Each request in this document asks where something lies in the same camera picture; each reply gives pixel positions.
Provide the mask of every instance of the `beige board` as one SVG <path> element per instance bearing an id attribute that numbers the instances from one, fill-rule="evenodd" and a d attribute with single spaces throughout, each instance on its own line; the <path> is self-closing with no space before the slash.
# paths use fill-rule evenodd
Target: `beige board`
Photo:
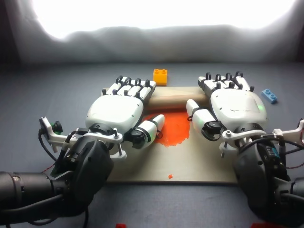
<path id="1" fill-rule="evenodd" d="M 157 87 L 153 96 L 203 94 L 199 87 Z M 236 183 L 232 169 L 233 155 L 220 157 L 220 141 L 210 142 L 196 133 L 190 123 L 190 135 L 181 144 L 165 147 L 153 143 L 143 150 L 122 143 L 127 153 L 124 161 L 116 161 L 108 182 L 217 182 Z M 118 151 L 115 146 L 110 153 Z"/>

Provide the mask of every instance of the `blue building block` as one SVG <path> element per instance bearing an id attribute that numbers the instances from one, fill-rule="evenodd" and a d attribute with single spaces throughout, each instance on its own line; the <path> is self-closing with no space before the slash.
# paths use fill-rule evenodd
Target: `blue building block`
<path id="1" fill-rule="evenodd" d="M 262 96 L 266 98 L 267 101 L 274 104 L 277 102 L 277 97 L 274 95 L 269 89 L 265 89 L 262 91 Z"/>

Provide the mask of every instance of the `rolling pin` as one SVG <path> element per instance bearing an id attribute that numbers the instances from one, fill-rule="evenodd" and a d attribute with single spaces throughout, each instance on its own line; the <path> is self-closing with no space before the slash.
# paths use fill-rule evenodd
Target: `rolling pin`
<path id="1" fill-rule="evenodd" d="M 209 99 L 204 94 L 152 96 L 145 107 L 147 111 L 186 110 L 186 103 L 193 99 L 199 106 L 209 106 Z"/>

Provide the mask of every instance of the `table surface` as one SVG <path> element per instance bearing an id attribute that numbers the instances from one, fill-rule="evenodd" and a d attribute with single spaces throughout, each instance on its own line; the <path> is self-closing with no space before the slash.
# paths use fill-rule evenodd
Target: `table surface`
<path id="1" fill-rule="evenodd" d="M 289 130 L 304 117 L 302 91 L 304 64 L 106 64 L 77 66 L 0 67 L 0 167 L 2 171 L 39 172 L 52 160 L 38 141 L 38 119 L 59 120 L 68 134 L 84 127 L 86 113 L 101 89 L 117 76 L 152 79 L 153 69 L 168 69 L 168 86 L 196 86 L 199 76 L 244 73 L 255 92 L 269 88 L 277 104 L 263 100 L 268 127 Z M 303 153 L 287 157 L 287 165 L 304 160 Z M 304 167 L 289 170 L 291 178 L 302 176 Z M 91 228 L 232 227 L 246 228 L 261 222 L 247 207 L 236 186 L 108 184 L 89 207 Z M 57 219 L 46 227 L 82 227 L 84 215 Z M 12 227 L 31 227 L 16 224 Z"/>

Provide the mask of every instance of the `robotic hand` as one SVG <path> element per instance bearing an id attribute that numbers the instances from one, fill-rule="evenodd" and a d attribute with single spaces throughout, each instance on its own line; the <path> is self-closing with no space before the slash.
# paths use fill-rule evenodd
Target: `robotic hand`
<path id="1" fill-rule="evenodd" d="M 188 120 L 210 141 L 222 139 L 221 157 L 236 153 L 233 163 L 237 181 L 251 210 L 269 222 L 297 227 L 304 223 L 304 178 L 291 181 L 285 156 L 304 149 L 304 120 L 290 131 L 274 129 L 266 134 L 266 110 L 241 72 L 211 79 L 199 77 L 199 86 L 210 98 L 210 109 L 187 101 Z M 285 144 L 298 149 L 286 152 Z"/>
<path id="2" fill-rule="evenodd" d="M 123 141 L 140 149 L 150 145 L 164 125 L 164 115 L 141 123 L 144 105 L 155 90 L 154 81 L 118 77 L 103 96 L 88 111 L 86 128 L 77 128 L 68 136 L 60 135 L 59 121 L 50 124 L 41 118 L 39 140 L 56 161 L 51 175 L 44 173 L 0 172 L 0 225 L 29 222 L 44 225 L 59 217 L 86 212 L 94 195 L 106 182 L 114 166 L 113 160 L 125 159 Z M 61 147 L 56 159 L 43 144 L 44 135 L 54 152 Z M 109 151 L 118 145 L 118 153 Z"/>

